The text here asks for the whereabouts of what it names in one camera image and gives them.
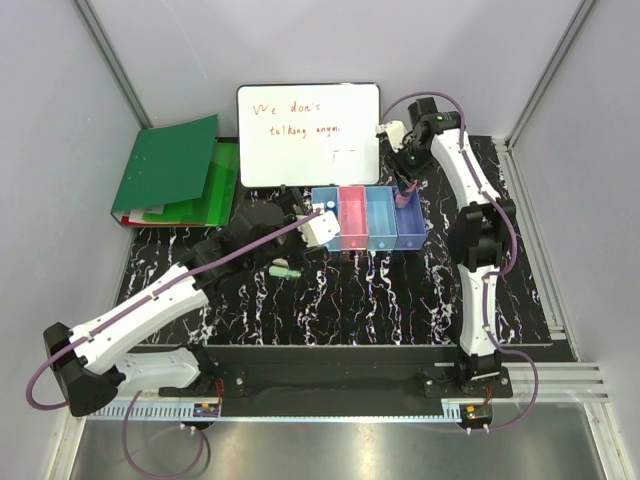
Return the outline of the light blue bin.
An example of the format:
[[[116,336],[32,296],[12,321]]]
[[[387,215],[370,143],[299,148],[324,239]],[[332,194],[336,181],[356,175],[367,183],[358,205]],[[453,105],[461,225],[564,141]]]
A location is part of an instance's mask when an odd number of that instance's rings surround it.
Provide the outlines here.
[[[368,250],[391,251],[397,241],[395,203],[389,186],[368,186],[365,188]]]
[[[322,203],[324,206],[324,209],[327,211],[331,211],[336,218],[336,222],[339,222],[339,205],[338,205],[338,188],[337,187],[313,188],[311,190],[311,200],[313,204]],[[328,201],[336,202],[335,210],[329,210],[327,208]],[[329,252],[339,252],[341,250],[340,235],[341,235],[341,230],[338,230],[334,238],[325,244]]]

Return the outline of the purple plastic bin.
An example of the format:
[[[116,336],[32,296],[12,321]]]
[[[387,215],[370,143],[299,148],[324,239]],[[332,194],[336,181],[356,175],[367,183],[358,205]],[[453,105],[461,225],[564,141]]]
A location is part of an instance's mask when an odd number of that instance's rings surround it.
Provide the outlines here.
[[[427,228],[418,192],[410,194],[404,207],[395,206],[394,213],[397,228],[395,250],[420,250],[426,241]]]

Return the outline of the pink plastic bin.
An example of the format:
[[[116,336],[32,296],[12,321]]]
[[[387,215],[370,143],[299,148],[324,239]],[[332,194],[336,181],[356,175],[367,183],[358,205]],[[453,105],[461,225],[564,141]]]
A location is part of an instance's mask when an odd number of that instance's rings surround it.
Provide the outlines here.
[[[341,249],[366,250],[369,231],[365,188],[341,186],[338,188],[338,200]]]

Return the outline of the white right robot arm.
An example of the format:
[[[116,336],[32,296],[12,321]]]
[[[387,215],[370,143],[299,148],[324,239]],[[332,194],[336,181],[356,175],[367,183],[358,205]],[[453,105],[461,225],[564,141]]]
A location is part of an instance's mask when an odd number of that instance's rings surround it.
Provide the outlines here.
[[[466,396],[476,396],[501,372],[495,303],[497,279],[517,257],[516,207],[491,185],[476,159],[461,107],[438,109],[437,93],[409,95],[410,122],[382,121],[376,128],[382,162],[393,173],[396,203],[410,194],[434,167],[440,167],[454,193],[457,217],[447,248],[462,286],[462,321],[457,341],[453,383]]]

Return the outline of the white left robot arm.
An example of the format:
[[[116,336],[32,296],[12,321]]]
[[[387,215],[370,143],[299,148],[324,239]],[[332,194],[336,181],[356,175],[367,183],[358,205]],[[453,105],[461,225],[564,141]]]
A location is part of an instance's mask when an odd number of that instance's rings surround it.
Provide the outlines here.
[[[298,189],[248,202],[229,223],[197,243],[156,281],[93,320],[43,333],[50,369],[74,417],[93,414],[118,396],[207,397],[224,388],[224,369],[197,346],[133,353],[142,340],[199,310],[277,260],[301,270],[327,256],[340,231],[333,211],[306,206]]]

